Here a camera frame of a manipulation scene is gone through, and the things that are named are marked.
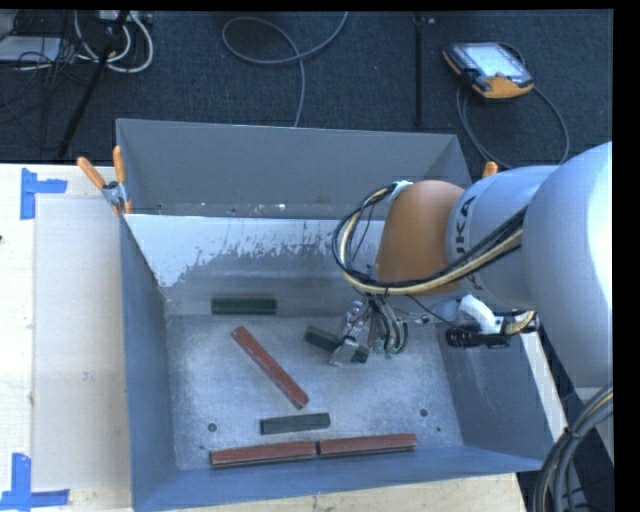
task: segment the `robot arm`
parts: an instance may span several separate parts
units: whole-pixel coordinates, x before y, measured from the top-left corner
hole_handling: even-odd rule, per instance
[[[382,303],[456,300],[448,321],[466,326],[457,339],[466,334],[471,344],[474,329],[485,341],[505,334],[491,329],[493,318],[518,332],[537,312],[576,386],[611,380],[611,143],[560,166],[493,174],[467,190],[414,183],[393,199],[375,275],[357,271],[349,260],[355,227],[395,185],[366,198],[334,234],[334,256],[356,290]]]

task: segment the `black power cord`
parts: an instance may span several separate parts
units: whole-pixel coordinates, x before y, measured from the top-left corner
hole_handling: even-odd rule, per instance
[[[100,56],[100,60],[98,61],[98,65],[89,80],[89,85],[87,86],[80,103],[78,104],[71,120],[69,121],[69,125],[67,126],[67,130],[65,131],[62,139],[60,140],[60,148],[58,149],[58,158],[64,158],[64,155],[69,148],[69,144],[75,135],[76,129],[78,128],[78,124],[80,123],[80,119],[84,114],[85,109],[91,100],[91,96],[93,95],[93,91],[98,85],[98,81],[102,76],[104,68],[107,65],[107,60],[109,59],[109,55],[111,54],[115,41],[120,36],[122,29],[124,27],[125,22],[127,21],[127,17],[129,16],[129,10],[121,10],[118,12],[118,17],[116,18],[115,25],[113,28],[107,27],[107,42],[102,49],[102,55]]]
[[[505,43],[503,41],[500,41],[499,44],[509,48],[514,53],[516,53],[518,60],[522,63],[523,66],[525,65],[525,60],[520,50],[518,50],[513,45],[509,43]],[[456,108],[458,110],[458,116],[460,117],[460,121],[462,122],[462,127],[464,128],[464,131],[467,133],[469,139],[471,139],[471,142],[473,143],[474,147],[486,161],[493,161],[503,169],[513,169],[514,167],[516,167],[515,165],[506,163],[500,160],[499,158],[497,158],[476,137],[475,133],[471,129],[469,120],[467,118],[467,106],[469,103],[469,99],[473,96],[473,92],[469,92],[466,96],[463,97],[462,89],[463,87],[459,86],[456,91]],[[562,134],[565,142],[564,151],[562,153],[562,156],[557,162],[557,165],[560,165],[564,163],[567,160],[567,157],[569,156],[569,146],[570,146],[569,130],[567,128],[567,125],[562,115],[560,114],[560,111],[555,107],[555,105],[551,102],[551,100],[545,94],[542,93],[540,88],[538,86],[534,86],[532,89],[532,92],[534,92],[540,98],[542,98],[542,100],[549,106],[549,108],[551,109],[555,117],[558,119],[558,122],[560,123],[560,127],[562,129]]]

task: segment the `cable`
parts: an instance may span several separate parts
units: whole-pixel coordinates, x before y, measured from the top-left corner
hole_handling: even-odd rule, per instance
[[[564,510],[562,505],[564,475],[569,467],[575,451],[585,436],[595,428],[600,422],[613,414],[613,383],[599,390],[587,402],[571,428],[565,432],[554,443],[545,458],[544,464],[533,494],[534,512],[545,512],[546,496],[551,486],[553,491],[553,510],[560,512]]]
[[[129,13],[129,17],[133,20],[133,22],[137,25],[137,27],[140,29],[140,31],[144,35],[144,38],[145,38],[145,40],[147,42],[148,54],[147,54],[147,58],[145,59],[145,61],[140,66],[137,66],[137,67],[126,68],[126,67],[116,66],[115,64],[113,64],[113,62],[122,60],[124,57],[126,57],[128,55],[128,53],[129,53],[130,49],[131,49],[131,34],[129,33],[129,30],[127,29],[127,27],[123,26],[122,27],[122,32],[124,33],[124,36],[125,36],[125,39],[126,39],[125,48],[119,54],[114,55],[113,57],[109,57],[107,59],[107,64],[106,64],[106,67],[108,69],[110,69],[111,71],[116,71],[118,73],[140,73],[141,71],[146,70],[151,65],[151,63],[153,62],[154,48],[153,48],[153,40],[151,39],[151,34],[147,30],[147,27],[144,26],[144,23],[142,23],[140,21],[140,18],[138,17],[138,15],[135,12],[133,12],[133,11],[130,12]],[[91,47],[84,40],[84,36],[82,35],[82,31],[80,30],[80,25],[78,23],[78,11],[77,10],[74,11],[74,28],[75,28],[76,35],[80,39],[80,44],[81,44],[82,48],[89,55],[87,57],[86,55],[79,54],[78,58],[85,59],[85,60],[90,60],[92,62],[97,63],[100,60],[100,57],[98,56],[98,54],[96,54],[91,49]]]
[[[443,316],[438,315],[436,312],[434,312],[433,310],[429,309],[427,306],[425,306],[422,302],[420,302],[417,298],[415,298],[413,295],[409,295],[409,298],[415,302],[418,306],[420,306],[422,309],[424,309],[425,312],[429,313],[432,316],[435,316],[438,320],[440,320],[441,322],[444,322],[445,324],[447,324],[450,327],[453,327],[455,329],[460,329],[461,331],[464,332],[469,332],[472,334],[478,334],[475,331],[469,331],[468,329],[465,329],[464,327],[460,327],[459,325],[454,324],[453,322],[451,322],[450,320],[447,320],[446,318],[444,318]]]
[[[527,328],[527,326],[531,323],[535,316],[535,311],[527,311],[527,314],[522,320],[518,320],[516,322],[508,324],[504,329],[504,334],[512,336],[514,334],[521,333]]]
[[[350,260],[351,260],[352,264],[356,260],[356,256],[358,256],[358,252],[360,251],[360,247],[362,246],[362,242],[364,242],[364,239],[367,236],[367,231],[369,231],[369,226],[371,225],[371,218],[373,217],[374,208],[375,208],[375,205],[372,206],[371,209],[369,210],[369,217],[367,218],[367,224],[365,225],[364,232],[362,233],[362,236],[360,237],[360,242],[358,242],[358,245],[356,246],[356,250],[350,256]]]
[[[29,128],[27,128],[27,125],[24,124],[24,122],[22,121],[20,115],[13,110],[13,108],[11,108],[11,105],[7,102],[6,99],[4,99],[3,96],[0,96],[0,101],[2,101],[2,103],[4,104],[5,108],[11,112],[11,114],[13,115],[13,117],[16,119],[16,121],[18,121],[18,124],[20,124],[21,128],[25,131],[25,133],[29,136],[29,138],[33,141],[33,143],[38,146],[38,141],[36,140],[36,138],[34,137],[34,135],[29,131]]]
[[[517,53],[518,59],[520,60],[520,62],[522,63],[523,66],[525,65],[525,60],[524,60],[524,57],[522,55],[522,52],[520,52],[520,50],[518,50],[515,46],[513,46],[513,45],[511,45],[509,43],[502,42],[502,41],[499,41],[498,44],[506,46],[506,47],[510,48],[511,50],[513,50],[515,53]],[[500,159],[496,158],[494,155],[492,155],[489,152],[489,150],[487,150],[487,148],[484,147],[480,143],[478,138],[473,133],[473,130],[471,129],[471,126],[469,124],[469,120],[467,118],[467,104],[469,102],[469,98],[471,96],[473,96],[473,93],[470,92],[464,99],[461,99],[461,94],[460,94],[461,90],[462,90],[462,86],[459,86],[457,91],[456,91],[456,107],[457,107],[457,110],[458,110],[458,115],[460,117],[460,121],[462,122],[462,127],[464,128],[465,132],[467,133],[467,135],[471,139],[471,142],[473,143],[475,148],[478,150],[480,155],[482,155],[482,157],[485,160],[494,161],[495,163],[497,163],[498,165],[500,165],[504,169],[513,169],[515,166],[507,164],[507,163],[501,161]],[[560,164],[562,164],[562,163],[564,163],[566,161],[566,159],[567,159],[567,157],[569,155],[569,146],[570,146],[569,130],[567,128],[567,125],[566,125],[564,119],[562,118],[562,115],[558,111],[558,109],[551,102],[551,100],[545,94],[542,93],[540,88],[538,86],[534,86],[532,91],[534,93],[536,93],[538,96],[540,96],[540,98],[542,98],[542,100],[545,103],[547,103],[547,105],[551,108],[551,111],[553,112],[553,114],[558,119],[558,122],[560,123],[560,127],[562,128],[562,133],[563,133],[563,136],[564,136],[565,146],[564,146],[564,151],[562,153],[562,157],[557,162],[557,165],[560,165]]]
[[[525,209],[522,209],[511,219],[505,222],[498,230],[494,231],[493,243],[489,245],[482,254],[469,260],[470,256],[479,252],[480,249],[487,246],[491,240],[485,238],[481,244],[477,244],[472,250],[468,251],[462,258],[459,258],[454,263],[445,267],[446,271],[440,271],[432,276],[429,276],[423,280],[414,281],[411,283],[384,283],[372,279],[367,274],[354,271],[349,265],[346,258],[347,247],[352,239],[354,226],[362,214],[362,210],[369,206],[373,206],[377,202],[381,201],[384,197],[389,195],[397,186],[396,183],[388,185],[381,189],[378,189],[372,193],[363,203],[356,208],[351,214],[347,215],[338,225],[334,231],[333,236],[333,251],[336,262],[342,269],[345,279],[355,288],[361,291],[377,294],[377,295],[410,295],[419,294],[421,292],[437,288],[444,284],[456,281],[474,272],[481,266],[493,261],[499,256],[503,255],[506,251],[509,251],[519,245],[522,235],[522,219],[524,218]],[[340,231],[344,228],[344,234],[340,238]],[[496,243],[495,237],[502,236],[502,240]]]
[[[578,510],[579,508],[586,508],[592,512],[607,512],[605,509],[600,507],[594,507],[593,505],[589,505],[588,503],[580,503],[579,505],[575,505],[573,509]]]
[[[302,115],[302,107],[304,105],[304,96],[305,96],[305,89],[306,89],[306,76],[305,76],[305,71],[304,71],[304,64],[303,64],[302,61],[304,59],[306,59],[307,57],[310,57],[310,56],[318,53],[320,50],[324,49],[325,47],[327,47],[331,43],[331,41],[333,41],[338,36],[340,31],[342,30],[342,27],[344,27],[344,24],[347,21],[348,14],[349,14],[349,11],[344,13],[344,15],[342,17],[342,20],[341,20],[340,24],[338,25],[338,28],[335,30],[335,32],[327,40],[325,40],[323,43],[319,44],[315,48],[312,48],[311,50],[307,50],[307,51],[302,52],[302,53],[300,53],[300,51],[298,50],[298,47],[296,46],[296,44],[293,42],[293,40],[287,35],[287,33],[284,30],[282,30],[280,27],[278,27],[274,23],[271,23],[270,21],[263,20],[261,18],[255,18],[253,16],[240,16],[238,18],[233,18],[233,19],[227,21],[224,24],[224,26],[222,27],[222,42],[227,47],[227,49],[231,53],[233,53],[236,57],[238,57],[239,59],[242,59],[242,60],[244,60],[246,62],[249,62],[251,64],[257,64],[257,65],[261,65],[261,66],[283,65],[283,64],[290,64],[290,63],[294,63],[294,62],[297,62],[299,64],[299,66],[300,66],[300,77],[301,77],[300,100],[298,102],[298,111],[296,112],[296,118],[295,118],[295,121],[293,123],[293,127],[297,128],[298,124],[300,123],[300,116]],[[238,52],[235,48],[233,48],[233,46],[231,46],[231,44],[227,40],[227,29],[232,24],[240,22],[240,21],[253,21],[253,22],[262,23],[263,25],[267,25],[268,27],[271,27],[272,29],[277,31],[282,37],[284,37],[286,39],[286,41],[289,43],[291,48],[293,48],[293,51],[295,52],[295,56],[287,57],[287,58],[284,58],[284,59],[263,60],[263,59],[255,59],[253,57],[249,57],[247,55],[244,55],[244,54]]]

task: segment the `white cable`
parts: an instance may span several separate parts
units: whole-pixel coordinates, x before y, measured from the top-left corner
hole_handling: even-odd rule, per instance
[[[74,24],[75,24],[75,28],[76,28],[76,35],[82,40],[82,33],[80,32],[80,27],[78,25],[78,11],[75,11],[75,13],[76,13],[76,16],[75,16],[75,23]],[[122,29],[123,29],[125,37],[127,39],[127,44],[126,44],[125,50],[120,55],[116,55],[115,57],[112,57],[112,58],[107,60],[107,68],[112,70],[112,71],[117,71],[118,73],[139,73],[139,72],[144,71],[145,69],[147,69],[151,65],[151,62],[153,61],[153,40],[151,39],[151,34],[149,34],[149,31],[147,30],[147,27],[145,27],[144,24],[140,21],[140,18],[138,17],[138,15],[136,13],[131,12],[131,13],[129,13],[129,16],[131,17],[133,22],[138,26],[140,31],[144,34],[144,37],[147,40],[147,46],[149,47],[149,53],[147,55],[146,60],[140,66],[138,66],[136,68],[123,68],[123,67],[119,67],[119,66],[116,66],[116,65],[112,64],[112,62],[115,62],[115,61],[120,60],[123,57],[125,57],[127,55],[127,53],[131,49],[131,35],[129,34],[129,31],[128,31],[127,27],[123,26]],[[89,47],[89,45],[86,42],[84,42],[84,41],[82,42],[82,47],[91,56],[91,60],[93,62],[98,62],[99,61],[98,55],[96,55],[96,53],[93,50],[91,50],[91,48]]]
[[[84,50],[89,54],[89,56],[87,57],[86,55],[82,55],[82,54],[78,54],[77,57],[80,59],[84,59],[84,60],[92,60],[93,62],[98,62],[100,60],[100,57],[98,56],[98,54],[96,54],[91,47],[87,44],[86,41],[83,40],[84,36],[82,35],[82,32],[80,30],[80,25],[78,24],[78,11],[77,9],[73,11],[74,12],[74,19],[73,19],[73,26],[75,28],[76,31],[76,36],[78,36],[78,39],[80,39],[81,44],[82,44],[82,48],[84,48]],[[115,55],[114,57],[111,57],[109,59],[107,59],[107,63],[110,62],[116,62],[120,59],[123,59],[124,57],[127,56],[127,53],[129,53],[129,50],[131,49],[131,34],[129,34],[129,30],[127,29],[126,26],[122,27],[122,30],[124,31],[124,35],[125,38],[127,40],[126,44],[125,44],[125,48],[124,50],[122,50],[122,52],[119,55]]]

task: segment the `black connector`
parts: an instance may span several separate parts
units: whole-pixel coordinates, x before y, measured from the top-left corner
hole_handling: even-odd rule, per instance
[[[482,334],[459,327],[447,329],[447,343],[455,348],[471,348],[486,345],[488,348],[507,348],[511,344],[511,336],[502,334]]]
[[[333,352],[340,346],[340,340],[334,334],[330,332],[318,329],[313,325],[307,328],[307,332],[304,335],[304,340],[316,347],[323,348],[329,352]],[[369,350],[365,347],[358,347],[355,354],[351,358],[352,363],[366,363],[369,357]]]

